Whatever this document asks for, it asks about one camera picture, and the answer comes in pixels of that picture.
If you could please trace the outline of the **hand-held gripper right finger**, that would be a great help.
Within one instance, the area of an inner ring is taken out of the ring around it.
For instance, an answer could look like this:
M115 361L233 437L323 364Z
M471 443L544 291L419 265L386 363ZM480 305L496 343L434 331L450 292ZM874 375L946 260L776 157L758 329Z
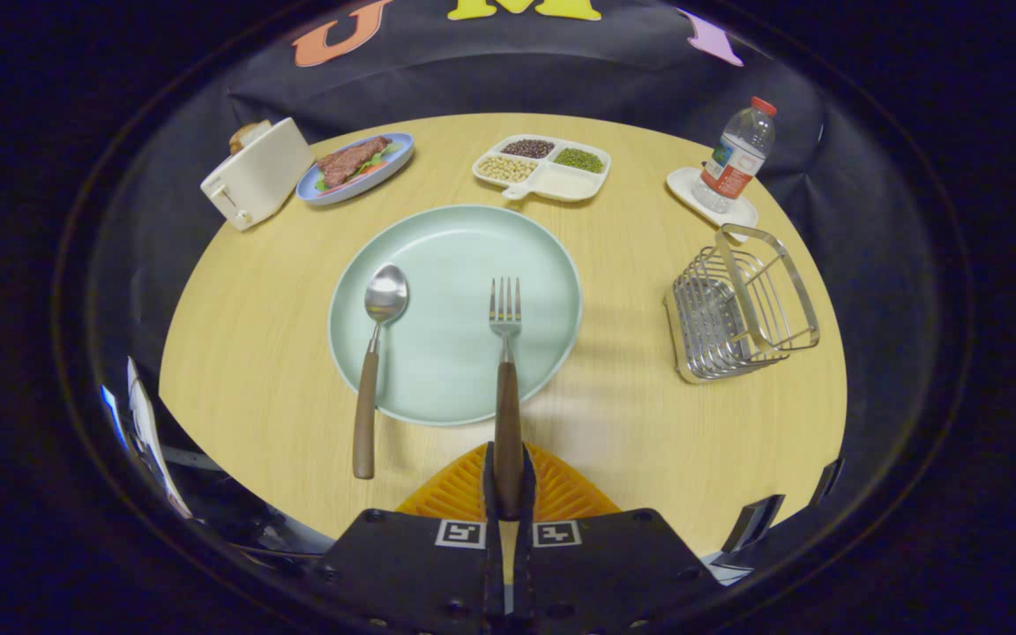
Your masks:
M539 447L525 450L524 504L513 555L511 634L661 634L721 583L654 509L542 519L553 494Z

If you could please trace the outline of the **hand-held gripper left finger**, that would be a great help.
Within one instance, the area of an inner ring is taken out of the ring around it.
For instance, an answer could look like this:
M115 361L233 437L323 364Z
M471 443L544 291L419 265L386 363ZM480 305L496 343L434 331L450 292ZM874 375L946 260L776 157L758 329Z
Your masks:
M367 509L308 573L366 630L491 634L505 618L490 446L464 453L395 510Z

